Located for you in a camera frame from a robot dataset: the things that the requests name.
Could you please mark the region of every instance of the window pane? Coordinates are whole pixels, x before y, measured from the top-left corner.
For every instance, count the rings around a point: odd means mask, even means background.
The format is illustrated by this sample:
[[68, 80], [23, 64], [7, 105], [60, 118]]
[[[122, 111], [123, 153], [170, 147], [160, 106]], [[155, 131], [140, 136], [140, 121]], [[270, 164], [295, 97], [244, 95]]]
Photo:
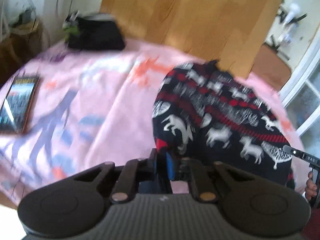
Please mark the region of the window pane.
[[320, 63], [318, 63], [309, 80], [320, 91]]
[[293, 126], [298, 129], [319, 104], [320, 99], [307, 85], [303, 85], [302, 89], [287, 106], [288, 117]]
[[301, 140], [306, 153], [320, 157], [320, 118], [301, 136]]

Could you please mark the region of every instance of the wooden headboard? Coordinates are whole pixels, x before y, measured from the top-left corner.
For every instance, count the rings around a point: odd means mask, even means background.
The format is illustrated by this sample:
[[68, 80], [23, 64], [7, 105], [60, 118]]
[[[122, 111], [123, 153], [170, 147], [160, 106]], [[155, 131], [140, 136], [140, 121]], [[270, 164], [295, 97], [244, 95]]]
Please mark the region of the wooden headboard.
[[247, 77], [281, 0], [103, 0], [126, 37], [171, 45]]

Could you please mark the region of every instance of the person's hand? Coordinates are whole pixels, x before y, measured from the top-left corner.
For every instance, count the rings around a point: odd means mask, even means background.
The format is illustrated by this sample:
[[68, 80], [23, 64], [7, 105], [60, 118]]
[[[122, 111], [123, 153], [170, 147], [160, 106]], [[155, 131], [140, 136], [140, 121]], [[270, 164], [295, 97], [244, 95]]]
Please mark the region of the person's hand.
[[313, 183], [312, 177], [313, 177], [313, 172], [310, 171], [308, 173], [309, 179], [307, 180], [307, 186], [305, 188], [305, 197], [309, 201], [312, 197], [315, 197], [317, 195], [317, 185]]

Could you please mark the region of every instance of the bedsheet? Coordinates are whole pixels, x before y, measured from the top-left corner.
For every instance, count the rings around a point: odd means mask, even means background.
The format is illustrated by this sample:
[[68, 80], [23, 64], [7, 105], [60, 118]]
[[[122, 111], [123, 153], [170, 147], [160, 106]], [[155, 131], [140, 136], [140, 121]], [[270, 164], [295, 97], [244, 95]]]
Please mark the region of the bedsheet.
[[[27, 134], [0, 136], [0, 190], [18, 204], [30, 191], [99, 163], [148, 157], [155, 147], [151, 115], [158, 89], [185, 62], [204, 61], [130, 39], [122, 52], [72, 51], [59, 43], [31, 60], [16, 74], [38, 73], [41, 82]], [[0, 90], [1, 104], [11, 82]], [[267, 89], [261, 89], [261, 99], [273, 100], [269, 105], [277, 116], [284, 111]], [[282, 117], [282, 126], [289, 127]], [[288, 141], [294, 145], [296, 139], [293, 131]], [[301, 188], [308, 169], [299, 164]], [[185, 191], [181, 185], [173, 184], [175, 193]]]

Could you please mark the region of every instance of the gray ribbed surface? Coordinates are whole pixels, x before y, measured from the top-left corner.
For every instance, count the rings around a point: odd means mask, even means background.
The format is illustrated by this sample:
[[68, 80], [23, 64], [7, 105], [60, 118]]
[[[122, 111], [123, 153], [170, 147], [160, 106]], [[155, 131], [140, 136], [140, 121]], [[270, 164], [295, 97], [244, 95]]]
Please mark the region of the gray ribbed surface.
[[[113, 205], [95, 228], [68, 240], [258, 240], [229, 225], [214, 205], [190, 195], [140, 195], [127, 204]], [[282, 240], [302, 240], [289, 236]], [[43, 240], [26, 236], [24, 240]]]

